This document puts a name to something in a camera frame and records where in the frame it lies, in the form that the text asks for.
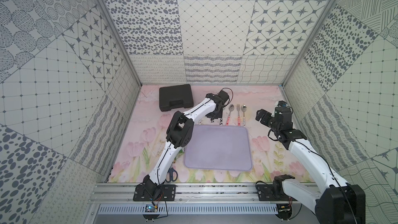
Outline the spoon with pink handle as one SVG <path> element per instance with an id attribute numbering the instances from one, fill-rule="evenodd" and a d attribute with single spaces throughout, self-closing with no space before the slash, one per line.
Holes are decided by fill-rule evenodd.
<path id="1" fill-rule="evenodd" d="M 231 114 L 232 114 L 232 112 L 234 111 L 234 109 L 235 109 L 235 106 L 234 106 L 233 104 L 230 104 L 230 105 L 229 105 L 229 108 L 228 108 L 229 113 L 228 113 L 226 125 L 230 125 Z"/>

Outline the fork with pink handle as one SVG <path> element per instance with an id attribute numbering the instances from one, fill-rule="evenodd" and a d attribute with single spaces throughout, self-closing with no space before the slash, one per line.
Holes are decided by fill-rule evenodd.
<path id="1" fill-rule="evenodd" d="M 237 109 L 237 114 L 238 114 L 238 117 L 237 117 L 237 125 L 238 125 L 238 126 L 241 126 L 240 104 L 237 104 L 237 105 L 236 105 L 236 109 Z"/>

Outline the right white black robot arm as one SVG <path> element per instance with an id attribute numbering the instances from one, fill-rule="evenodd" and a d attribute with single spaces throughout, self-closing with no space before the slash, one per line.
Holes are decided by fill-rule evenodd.
<path id="1" fill-rule="evenodd" d="M 292 107 L 279 101 L 272 113 L 260 109 L 256 121 L 269 128 L 273 140 L 290 151 L 315 181 L 318 190 L 312 190 L 292 175 L 276 176 L 272 185 L 258 181 L 259 200 L 272 195 L 277 200 L 300 202 L 317 217 L 321 224 L 363 224 L 365 192 L 359 185 L 350 184 L 315 151 L 307 137 L 293 128 Z"/>

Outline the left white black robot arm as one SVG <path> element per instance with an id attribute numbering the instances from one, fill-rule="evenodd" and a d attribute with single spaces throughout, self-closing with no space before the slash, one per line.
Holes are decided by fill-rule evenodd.
<path id="1" fill-rule="evenodd" d="M 162 184 L 166 180 L 175 157 L 190 142 L 194 125 L 208 114 L 213 114 L 215 118 L 231 103 L 233 95 L 229 95 L 225 90 L 226 88 L 223 88 L 217 94 L 208 93 L 205 99 L 192 109 L 185 112 L 177 111 L 173 115 L 166 131 L 166 143 L 162 154 L 154 169 L 144 177 L 142 182 L 145 191 L 153 199 L 160 194 Z"/>

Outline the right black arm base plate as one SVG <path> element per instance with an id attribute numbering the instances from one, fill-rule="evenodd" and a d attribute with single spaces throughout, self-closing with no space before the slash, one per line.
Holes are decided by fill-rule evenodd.
<path id="1" fill-rule="evenodd" d="M 288 197 L 285 194 L 277 195 L 276 193 L 273 193 L 273 186 L 270 184 L 266 184 L 263 181 L 256 182 L 255 188 L 257 191 L 258 200 L 260 202 L 265 202 L 265 201 L 269 201 L 269 202 L 271 202 L 271 201 L 284 201 L 284 202 L 292 201 L 293 203 L 297 202 L 296 199 Z"/>

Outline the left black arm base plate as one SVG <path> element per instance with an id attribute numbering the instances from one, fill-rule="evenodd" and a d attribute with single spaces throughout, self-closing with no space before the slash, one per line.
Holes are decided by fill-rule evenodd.
<path id="1" fill-rule="evenodd" d="M 174 201 L 176 185 L 148 186 L 139 184 L 135 187 L 133 201 Z"/>

